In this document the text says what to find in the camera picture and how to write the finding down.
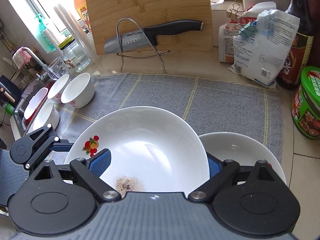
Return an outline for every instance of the bamboo cutting board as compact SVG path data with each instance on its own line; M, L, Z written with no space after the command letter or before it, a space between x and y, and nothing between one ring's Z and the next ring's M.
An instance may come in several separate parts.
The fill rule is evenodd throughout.
M212 50L212 15L210 0L86 0L96 51L103 55L104 42L116 36L118 20L129 17L142 28L180 19L204 22L201 32L157 36L157 50ZM137 30L130 21L119 24L119 34ZM139 50L152 50L151 47Z

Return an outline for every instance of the glass cup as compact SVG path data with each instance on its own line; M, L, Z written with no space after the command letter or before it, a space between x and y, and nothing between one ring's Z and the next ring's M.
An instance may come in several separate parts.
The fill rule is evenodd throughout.
M71 67L61 57L57 57L48 67L48 75L53 80L58 80L64 74L70 74Z

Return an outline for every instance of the chef knife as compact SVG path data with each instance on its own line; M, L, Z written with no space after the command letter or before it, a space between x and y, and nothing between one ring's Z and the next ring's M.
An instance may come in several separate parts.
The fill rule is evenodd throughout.
M203 22L197 20L177 20L158 24L143 28L148 39L153 46L158 45L156 35L176 35L188 31L201 31ZM122 51L130 51L134 49L141 49L150 46L141 30L121 34L120 43L122 44ZM107 40L104 43L104 53L112 54L120 52L117 36Z

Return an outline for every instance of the gray mat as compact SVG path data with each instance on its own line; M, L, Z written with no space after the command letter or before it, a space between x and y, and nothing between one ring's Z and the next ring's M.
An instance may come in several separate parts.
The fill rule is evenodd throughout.
M56 105L57 134L75 142L93 122L129 106L156 106L182 117L198 135L229 131L264 144L281 161L282 115L279 93L256 85L167 74L95 75L92 101L81 109ZM49 157L63 164L67 153Z

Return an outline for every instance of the large white bowl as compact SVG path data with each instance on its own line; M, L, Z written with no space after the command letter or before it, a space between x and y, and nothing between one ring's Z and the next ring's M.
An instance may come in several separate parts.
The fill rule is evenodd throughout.
M53 106L52 102L46 103L37 114L34 122L33 122L33 130L37 130L44 125L52 124L54 129L57 128L60 120L59 113L57 109Z
M95 87L90 80L90 74L82 73L66 86L61 95L61 102L74 108L81 108L91 101L94 92Z
M232 132L214 132L199 136L205 150L221 161L231 159L242 166L254 166L256 161L267 160L274 171L287 181L276 157L260 142L248 136Z
M80 135L65 164L93 155L92 149L84 149L87 141L97 148L92 152L110 149L111 164L100 178L118 191L117 180L128 178L136 185L130 185L132 191L188 196L210 177L206 152L195 131L164 109L134 106L105 115Z
M70 83L69 74L64 74L59 78L50 88L48 92L48 99L52 99L58 103L61 103L61 95L66 86Z

